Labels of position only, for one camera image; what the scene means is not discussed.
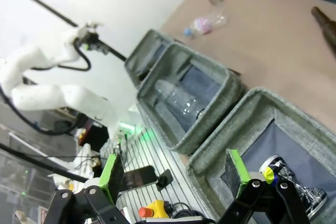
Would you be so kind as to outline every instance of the smartphone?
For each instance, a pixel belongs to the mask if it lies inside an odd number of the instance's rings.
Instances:
[[[157,176],[153,166],[145,166],[124,173],[120,191],[130,191],[157,182]]]

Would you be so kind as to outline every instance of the metal grating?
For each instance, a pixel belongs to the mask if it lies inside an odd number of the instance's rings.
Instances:
[[[171,204],[184,202],[193,210],[197,210],[208,217],[186,181],[185,166],[179,155],[170,152],[150,128],[145,128],[134,141],[128,144],[128,162],[125,171],[147,165],[152,165],[157,175],[163,173],[166,169],[170,169],[174,178],[173,182],[161,192],[158,192],[156,185],[150,185],[123,193],[117,200],[119,209],[130,208],[136,221],[140,221],[141,218],[138,215],[140,207],[145,207],[156,199],[163,199]],[[176,206],[176,210],[181,209],[186,209],[186,207]]]

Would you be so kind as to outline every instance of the tabletop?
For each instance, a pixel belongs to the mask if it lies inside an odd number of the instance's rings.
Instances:
[[[224,0],[228,23],[189,39],[183,30],[209,13],[208,0],[184,0],[161,31],[241,73],[247,87],[266,87],[336,132],[336,58],[310,10],[336,20],[322,0]]]

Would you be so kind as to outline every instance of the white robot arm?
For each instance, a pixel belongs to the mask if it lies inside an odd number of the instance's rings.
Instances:
[[[96,26],[85,25],[64,34],[58,55],[47,56],[37,46],[26,46],[6,58],[0,66],[0,85],[3,92],[12,98],[14,106],[20,110],[70,107],[106,126],[109,133],[114,133],[117,118],[112,104],[105,98],[78,85],[26,85],[22,79],[23,73],[30,68],[50,68],[78,60],[80,56],[73,46],[76,39],[81,39]]]

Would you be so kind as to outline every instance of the bolt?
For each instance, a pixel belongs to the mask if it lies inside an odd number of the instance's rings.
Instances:
[[[259,187],[260,186],[260,182],[259,181],[253,181],[252,186],[253,187]]]
[[[283,182],[283,183],[280,184],[280,187],[281,187],[282,189],[287,189],[287,188],[288,188],[288,185],[287,185],[285,182]]]

